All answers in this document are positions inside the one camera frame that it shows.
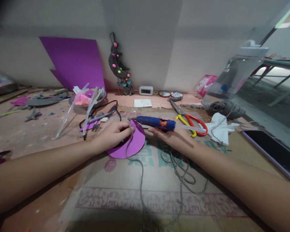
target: gray foam piece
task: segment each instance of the gray foam piece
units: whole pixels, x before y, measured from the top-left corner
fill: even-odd
[[[63,100],[66,96],[68,96],[67,92],[64,92],[63,94],[60,94],[58,96],[54,96],[52,98],[45,98],[45,99],[33,98],[33,99],[27,100],[26,105],[29,105],[29,106],[52,105]]]

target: blue glue gun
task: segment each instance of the blue glue gun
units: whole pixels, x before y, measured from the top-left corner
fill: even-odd
[[[137,116],[136,118],[132,118],[140,124],[157,127],[162,131],[174,131],[176,122],[173,120],[164,120],[161,118],[148,117],[148,116]]]

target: white tissue paper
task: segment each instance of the white tissue paper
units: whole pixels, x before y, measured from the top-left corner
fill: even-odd
[[[228,125],[227,118],[220,113],[215,113],[212,117],[212,121],[205,125],[208,129],[208,135],[212,140],[222,142],[224,145],[229,145],[229,132],[235,131],[234,127],[239,126],[238,123],[231,123]]]

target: white wall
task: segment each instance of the white wall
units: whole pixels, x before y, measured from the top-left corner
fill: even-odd
[[[268,55],[276,53],[282,57],[290,58],[290,27],[276,29],[263,47],[270,48]]]
[[[289,5],[290,0],[13,0],[0,15],[0,69],[22,84],[60,86],[38,37],[96,39],[106,87],[117,88],[108,67],[114,31],[135,89],[193,91],[204,74],[218,75],[243,41],[261,41]]]

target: smartphone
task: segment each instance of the smartphone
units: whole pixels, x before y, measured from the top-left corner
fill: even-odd
[[[290,180],[289,148],[262,130],[242,130],[241,134]]]

